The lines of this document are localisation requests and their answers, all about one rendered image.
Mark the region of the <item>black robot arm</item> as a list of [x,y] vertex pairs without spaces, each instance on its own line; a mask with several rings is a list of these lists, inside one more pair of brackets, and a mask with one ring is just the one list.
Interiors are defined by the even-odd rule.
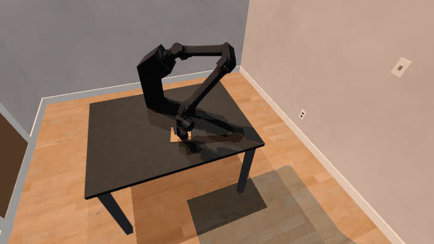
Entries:
[[236,67],[234,48],[228,42],[221,45],[209,46],[184,46],[180,43],[174,43],[172,47],[166,51],[159,49],[160,60],[170,66],[174,66],[174,60],[176,58],[186,60],[192,56],[221,56],[221,58],[217,61],[217,67],[215,70],[179,107],[179,114],[175,117],[177,123],[176,129],[177,133],[181,134],[182,140],[189,138],[188,131],[192,131],[194,128],[195,122],[189,116],[195,110],[198,103],[221,80],[222,77],[227,73],[231,73],[231,71]]

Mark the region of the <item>orange square mat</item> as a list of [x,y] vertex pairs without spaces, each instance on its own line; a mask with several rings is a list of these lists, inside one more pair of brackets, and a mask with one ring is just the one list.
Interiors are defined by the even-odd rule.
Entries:
[[178,136],[177,136],[177,134],[174,134],[174,130],[173,130],[173,127],[171,128],[171,143],[172,142],[191,142],[192,140],[191,140],[191,131],[188,131],[188,135],[189,135],[189,138],[187,138],[186,140],[181,140]]

